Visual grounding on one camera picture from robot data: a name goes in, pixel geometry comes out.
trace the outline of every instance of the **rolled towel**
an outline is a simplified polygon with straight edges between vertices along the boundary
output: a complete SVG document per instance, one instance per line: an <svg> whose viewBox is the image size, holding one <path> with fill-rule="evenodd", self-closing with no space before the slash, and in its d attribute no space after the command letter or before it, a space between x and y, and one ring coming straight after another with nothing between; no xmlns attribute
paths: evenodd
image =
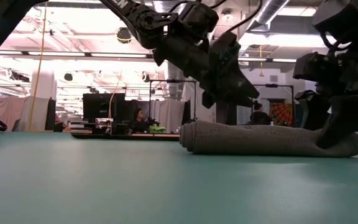
<svg viewBox="0 0 358 224"><path fill-rule="evenodd" d="M196 121L180 128L180 144L193 154L249 156L351 157L358 155L358 134L337 145L316 145L320 130L283 126L228 126Z"/></svg>

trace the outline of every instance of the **person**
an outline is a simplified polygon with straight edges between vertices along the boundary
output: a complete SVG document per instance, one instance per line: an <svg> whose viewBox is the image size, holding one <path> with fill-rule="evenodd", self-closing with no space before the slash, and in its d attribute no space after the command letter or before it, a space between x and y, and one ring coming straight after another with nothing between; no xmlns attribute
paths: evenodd
<svg viewBox="0 0 358 224"><path fill-rule="evenodd" d="M132 133L145 133L147 131L147 123L144 121L143 111L140 108L137 108L134 111L134 119L131 122L130 126Z"/></svg>
<svg viewBox="0 0 358 224"><path fill-rule="evenodd" d="M262 105L257 100L254 101L254 112L250 119L251 124L270 125L270 122L272 122L270 116L263 111Z"/></svg>

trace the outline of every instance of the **fluorescent light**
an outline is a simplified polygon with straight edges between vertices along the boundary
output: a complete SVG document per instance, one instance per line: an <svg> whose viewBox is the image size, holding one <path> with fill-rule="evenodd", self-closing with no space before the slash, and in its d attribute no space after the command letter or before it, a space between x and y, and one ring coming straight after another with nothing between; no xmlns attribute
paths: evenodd
<svg viewBox="0 0 358 224"><path fill-rule="evenodd" d="M92 53L93 57L123 57L123 58L146 58L144 54L109 54L109 53Z"/></svg>
<svg viewBox="0 0 358 224"><path fill-rule="evenodd" d="M327 36L330 43L335 43L335 38ZM242 46L272 45L281 47L326 47L319 35L304 34L273 34L266 37L264 34L245 33L239 40Z"/></svg>
<svg viewBox="0 0 358 224"><path fill-rule="evenodd" d="M241 57L239 62L266 62L267 58Z"/></svg>
<svg viewBox="0 0 358 224"><path fill-rule="evenodd" d="M295 62L296 62L296 59L273 58L273 62L295 63Z"/></svg>
<svg viewBox="0 0 358 224"><path fill-rule="evenodd" d="M101 4L100 1L92 0L49 0L49 2Z"/></svg>
<svg viewBox="0 0 358 224"><path fill-rule="evenodd" d="M154 4L154 9L157 12L164 12L166 6L163 5L163 2L161 1L153 1ZM174 12L180 14L182 12L182 10L184 10L186 4L180 4L175 10Z"/></svg>
<svg viewBox="0 0 358 224"><path fill-rule="evenodd" d="M275 34L268 38L267 44L283 47L325 47L318 35Z"/></svg>
<svg viewBox="0 0 358 224"><path fill-rule="evenodd" d="M141 99L139 99L138 96L125 96L125 100L127 100L127 101L129 101L129 100L148 101L148 100L149 100L149 97L148 97L148 96L144 96L144 97L141 97ZM162 98L162 97L151 97L151 100L164 101L165 98Z"/></svg>
<svg viewBox="0 0 358 224"><path fill-rule="evenodd" d="M43 52L45 56L85 56L81 52ZM41 52L29 52L29 55L41 55Z"/></svg>
<svg viewBox="0 0 358 224"><path fill-rule="evenodd" d="M16 55L16 54L21 55L22 52L15 51L15 50L0 50L0 54L2 54L2 55Z"/></svg>
<svg viewBox="0 0 358 224"><path fill-rule="evenodd" d="M278 12L278 16L305 16L311 17L316 13L316 9L313 7L304 6L285 6Z"/></svg>

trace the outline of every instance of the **wall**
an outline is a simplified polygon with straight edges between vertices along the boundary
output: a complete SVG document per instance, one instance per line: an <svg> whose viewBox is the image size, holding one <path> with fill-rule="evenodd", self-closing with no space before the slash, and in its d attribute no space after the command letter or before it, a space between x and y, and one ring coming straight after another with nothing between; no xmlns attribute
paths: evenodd
<svg viewBox="0 0 358 224"><path fill-rule="evenodd" d="M196 101L196 117L202 121L216 122L216 105L207 109L202 104L202 94L204 90L200 88L199 83L196 84L196 99L194 99L194 84L185 83L182 93L182 101L191 101L191 117L193 118L194 102Z"/></svg>
<svg viewBox="0 0 358 224"><path fill-rule="evenodd" d="M243 69L241 70L242 73L247 77L247 79L252 84L267 84L267 83L276 83L279 85L286 85L286 74L281 73L280 69L263 69L262 72L264 74L263 77L260 76L260 69L248 70ZM270 76L277 75L278 82L271 82ZM282 87L278 88L266 88L262 86L256 86L256 89L259 91L260 95L258 100L262 99L286 99L287 101L291 101L291 89Z"/></svg>

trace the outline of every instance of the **desk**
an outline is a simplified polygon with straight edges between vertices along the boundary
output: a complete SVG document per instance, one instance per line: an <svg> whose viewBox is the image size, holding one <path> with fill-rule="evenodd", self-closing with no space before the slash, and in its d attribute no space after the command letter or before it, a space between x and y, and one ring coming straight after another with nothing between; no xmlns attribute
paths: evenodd
<svg viewBox="0 0 358 224"><path fill-rule="evenodd" d="M7 223L358 223L358 157L194 156L177 142L0 133Z"/></svg>

